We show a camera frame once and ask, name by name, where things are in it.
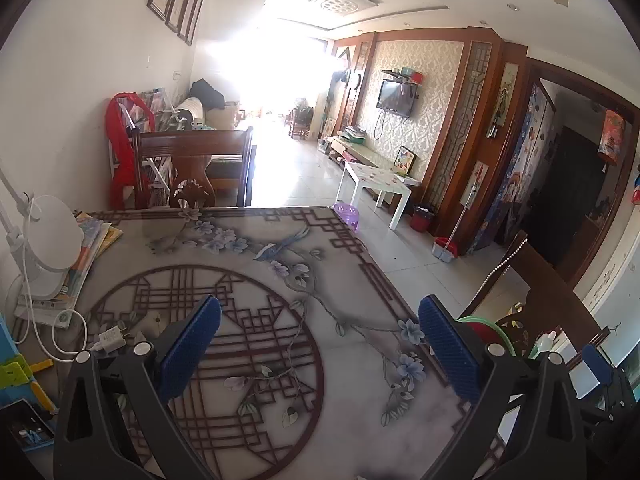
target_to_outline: wallpaper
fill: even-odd
[[[440,134],[458,73],[462,47],[463,43],[460,41],[425,40],[381,41],[376,45],[358,126],[367,131],[367,147],[391,161],[396,158],[400,146],[406,146],[415,152],[417,159],[410,176],[418,180],[423,178],[427,170]],[[388,76],[381,70],[399,69],[403,66],[424,74],[424,81],[418,92],[419,99],[410,118],[386,114],[383,124],[381,110],[376,108],[376,103],[382,79]]]

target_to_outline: mop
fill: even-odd
[[[471,192],[469,193],[469,197],[466,199],[466,203],[465,203],[464,208],[462,209],[462,213],[460,213],[460,217],[458,218],[458,222],[456,222],[456,225],[453,228],[453,231],[451,232],[451,235],[447,239],[447,243],[444,245],[444,247],[441,247],[441,245],[438,244],[438,241],[442,241],[443,238],[436,238],[434,243],[433,243],[433,249],[431,250],[431,254],[433,254],[440,261],[443,261],[445,263],[449,263],[454,257],[457,257],[457,254],[456,254],[456,256],[454,256],[454,254],[451,251],[447,251],[447,249],[451,245],[451,241],[453,240],[453,237],[456,235],[456,231],[460,227],[460,223],[462,222],[462,218],[464,217],[464,215],[466,213],[466,210],[469,207],[469,204],[473,202],[473,198],[476,196],[476,193],[478,192],[478,188],[480,187],[479,180],[480,180],[481,176],[482,176],[482,172],[479,171],[478,175],[476,175],[476,181],[474,182],[473,186],[471,187]]]

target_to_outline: carved wooden chair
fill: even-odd
[[[501,262],[513,254],[526,237],[527,234],[520,231]],[[541,334],[558,327],[566,334],[578,357],[585,345],[599,345],[609,335],[608,327],[600,329],[573,289],[528,243],[509,260],[509,264],[530,287],[527,301],[521,311],[491,321],[505,331],[519,355],[528,356]],[[498,271],[491,276],[460,317],[473,315],[501,275]]]
[[[244,207],[251,173],[249,164],[252,139],[252,127],[247,130],[181,130],[147,133],[135,130],[133,150],[136,162],[136,208],[148,208],[149,193],[143,181],[142,160],[155,156],[170,156],[172,159],[174,170],[169,193],[170,207],[180,207],[180,200],[185,200],[190,207],[215,207],[216,193],[206,175],[207,166],[213,155],[239,157],[236,205]]]

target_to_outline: white cable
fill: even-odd
[[[511,260],[517,253],[518,251],[524,247],[524,244],[527,243],[527,238],[525,238],[522,243],[519,245],[519,247],[513,251],[513,253],[511,253],[509,256],[507,256],[503,261],[501,261],[501,263],[495,267],[494,270],[492,270],[491,272],[489,272],[489,274],[487,275],[487,277],[484,279],[484,282],[482,282],[482,285],[480,285],[480,288],[478,289],[478,291],[474,294],[473,298],[471,299],[471,301],[469,301],[469,304],[473,303],[475,298],[478,296],[478,294],[480,294],[480,291],[482,290],[482,288],[486,285],[486,282],[489,281],[489,278],[492,277],[494,275],[494,272],[496,272],[498,269],[500,269],[500,267],[502,267],[505,263],[507,263],[509,260]],[[504,269],[504,272],[506,272],[507,270],[509,270],[509,267],[511,266],[507,266],[506,269]]]
[[[38,198],[42,198],[44,196],[50,196],[50,195],[41,195]],[[50,354],[49,351],[45,348],[44,344],[42,343],[42,340],[40,339],[40,334],[38,333],[38,328],[36,327],[36,317],[33,313],[33,298],[31,297],[31,286],[29,285],[29,277],[27,275],[26,253],[27,253],[27,240],[29,239],[28,231],[29,231],[29,224],[31,222],[31,211],[33,209],[33,205],[35,204],[38,198],[33,198],[29,205],[29,215],[27,216],[27,221],[24,226],[24,240],[22,242],[22,270],[24,271],[24,283],[27,285],[27,295],[26,295],[27,296],[27,330],[24,333],[24,338],[20,341],[20,343],[23,343],[24,340],[26,339],[27,334],[29,333],[30,318],[33,318],[33,331],[35,332],[36,339],[38,340],[38,343],[42,351],[54,361],[57,361],[59,363],[72,363],[74,361],[73,359],[60,359]],[[86,348],[86,340],[88,336],[86,321],[84,320],[84,317],[82,316],[82,314],[80,314],[77,310],[73,310],[71,308],[66,308],[65,310],[61,310],[56,316],[56,319],[53,320],[53,325],[51,326],[51,339],[53,341],[53,345],[56,347],[56,349],[59,352],[66,355],[76,355],[79,352],[67,352],[61,349],[57,345],[56,338],[54,337],[56,323],[58,322],[58,318],[60,317],[60,315],[63,314],[64,312],[71,312],[72,314],[78,314],[78,316],[80,316],[80,319],[82,320],[82,326],[84,327],[84,343],[82,344],[82,350]]]
[[[25,268],[25,267],[26,267],[26,265],[24,263],[24,251],[23,251],[22,252],[22,268]],[[20,339],[20,341],[14,340],[14,344],[21,345],[22,343],[24,343],[27,340],[27,336],[29,335],[29,325],[30,325],[30,323],[31,323],[31,318],[29,317],[29,314],[27,313],[27,330],[24,331],[24,336],[22,337],[22,339]]]

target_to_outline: red trash bin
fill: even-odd
[[[429,228],[434,216],[435,215],[427,208],[418,206],[415,208],[414,215],[411,217],[409,225],[414,231],[423,233]]]

